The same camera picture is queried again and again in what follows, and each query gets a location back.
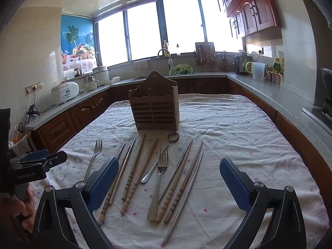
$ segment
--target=window frame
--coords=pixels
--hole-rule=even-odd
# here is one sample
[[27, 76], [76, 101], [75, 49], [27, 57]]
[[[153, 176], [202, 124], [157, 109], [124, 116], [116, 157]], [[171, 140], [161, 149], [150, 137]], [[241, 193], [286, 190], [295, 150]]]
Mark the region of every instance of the window frame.
[[[124, 6], [119, 6], [114, 10], [110, 10], [107, 11], [105, 13], [100, 14], [97, 18], [94, 19], [94, 33], [95, 33], [95, 46], [96, 46], [96, 56], [97, 56], [97, 64], [98, 66], [102, 65], [102, 59], [101, 59], [101, 50], [100, 50], [100, 44], [99, 44], [99, 29], [98, 29], [98, 22], [104, 18], [107, 18], [115, 13], [119, 13], [119, 12], [123, 12], [123, 24], [124, 24], [124, 29], [125, 29], [125, 38], [126, 38], [126, 47], [127, 47], [127, 57], [128, 57], [128, 61], [121, 63], [121, 64], [115, 64], [112, 66], [109, 66], [109, 69], [118, 67], [118, 66], [122, 66], [125, 64], [130, 64], [136, 61], [141, 61], [141, 60], [145, 60], [145, 59], [154, 59], [157, 58], [157, 56], [152, 56], [152, 57], [145, 57], [142, 59], [137, 59], [137, 60], [133, 60], [132, 59], [132, 51], [131, 51], [131, 47], [130, 47], [130, 37], [129, 37], [129, 27], [128, 27], [128, 13], [127, 10], [129, 8], [133, 8], [139, 5], [143, 5], [143, 4], [147, 4], [147, 3], [151, 3], [151, 2], [155, 2], [156, 3], [156, 7], [157, 7], [157, 16], [158, 16], [158, 23], [159, 23], [159, 33], [160, 33], [160, 47], [161, 49], [164, 47], [164, 40], [166, 40], [168, 42], [168, 36], [167, 36], [167, 27], [166, 27], [166, 19], [165, 19], [165, 11], [164, 11], [164, 3], [163, 0], [140, 0], [138, 2], [129, 4], [129, 5], [124, 5]], [[199, 9], [200, 9], [200, 16], [201, 16], [201, 20], [202, 20], [202, 28], [203, 28], [203, 33], [204, 33], [204, 39], [205, 42], [208, 42], [207, 40], [207, 32], [206, 32], [206, 26], [205, 26], [205, 18], [204, 18], [204, 12], [203, 12], [203, 7], [202, 7], [202, 3], [201, 0], [198, 0], [198, 5], [199, 5]], [[193, 52], [188, 52], [188, 53], [181, 53], [181, 55], [193, 55]]]

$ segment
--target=dish soap bottle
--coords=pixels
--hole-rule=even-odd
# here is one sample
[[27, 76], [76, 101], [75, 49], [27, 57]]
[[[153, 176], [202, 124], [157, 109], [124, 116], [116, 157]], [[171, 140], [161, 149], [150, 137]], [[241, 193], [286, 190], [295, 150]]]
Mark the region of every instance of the dish soap bottle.
[[181, 55], [179, 44], [176, 44], [176, 55]]
[[279, 58], [274, 58], [273, 62], [273, 73], [278, 74], [280, 72], [280, 61]]
[[[166, 42], [166, 40], [164, 40], [164, 49], [168, 49], [168, 43]], [[163, 51], [163, 52], [164, 52], [165, 57], [169, 57], [169, 54], [167, 51]]]
[[285, 72], [285, 59], [281, 59], [280, 62], [280, 74], [283, 75]]

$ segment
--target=stainless steel fork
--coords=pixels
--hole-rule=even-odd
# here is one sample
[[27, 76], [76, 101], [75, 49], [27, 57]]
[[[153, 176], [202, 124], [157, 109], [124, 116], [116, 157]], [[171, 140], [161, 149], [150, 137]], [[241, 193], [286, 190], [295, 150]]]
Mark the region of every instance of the stainless steel fork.
[[160, 156], [159, 156], [159, 162], [158, 162], [158, 180], [156, 184], [156, 188], [153, 193], [153, 198], [150, 204], [150, 209], [147, 214], [147, 219], [149, 221], [154, 221], [157, 218], [157, 212], [158, 212], [158, 199], [159, 199], [159, 189], [160, 189], [160, 183], [161, 183], [161, 176], [168, 168], [168, 150], [167, 153], [162, 153], [160, 149]]
[[96, 155], [100, 154], [102, 150], [103, 150], [103, 142], [102, 142], [101, 139], [98, 139], [98, 140], [96, 140], [94, 155], [92, 156], [92, 158], [90, 160], [90, 164], [89, 164], [88, 169], [86, 170], [86, 173], [85, 173], [85, 176], [84, 176], [84, 180], [83, 180], [84, 182], [86, 182], [86, 180], [89, 177], [93, 159], [96, 157]]

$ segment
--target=stove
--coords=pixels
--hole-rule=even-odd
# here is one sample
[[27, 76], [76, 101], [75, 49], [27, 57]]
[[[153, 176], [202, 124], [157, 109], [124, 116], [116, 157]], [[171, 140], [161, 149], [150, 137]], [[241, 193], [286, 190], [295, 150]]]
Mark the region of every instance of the stove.
[[302, 110], [332, 136], [332, 100], [325, 98], [323, 108], [303, 107]]

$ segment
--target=countertop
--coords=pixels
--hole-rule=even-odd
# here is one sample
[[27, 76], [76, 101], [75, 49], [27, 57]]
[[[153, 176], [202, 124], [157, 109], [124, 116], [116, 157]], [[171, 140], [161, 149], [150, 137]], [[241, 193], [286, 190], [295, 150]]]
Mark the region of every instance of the countertop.
[[[332, 169], [332, 136], [314, 119], [302, 111], [303, 107], [315, 107], [310, 102], [299, 97], [292, 92], [270, 82], [262, 82], [252, 79], [250, 76], [240, 76], [235, 73], [228, 72], [196, 72], [193, 75], [171, 76], [170, 79], [186, 79], [186, 78], [228, 78], [253, 94], [264, 100], [266, 103], [275, 108], [281, 115], [288, 119], [317, 149], [324, 158], [328, 166]], [[128, 84], [137, 84], [143, 82], [144, 79], [124, 79], [112, 85], [105, 85], [96, 90], [78, 95], [68, 102], [55, 106], [45, 113], [37, 116], [26, 124], [28, 130], [36, 130], [52, 118], [66, 111], [72, 106], [83, 102], [84, 100], [94, 96], [102, 91], [116, 86]]]

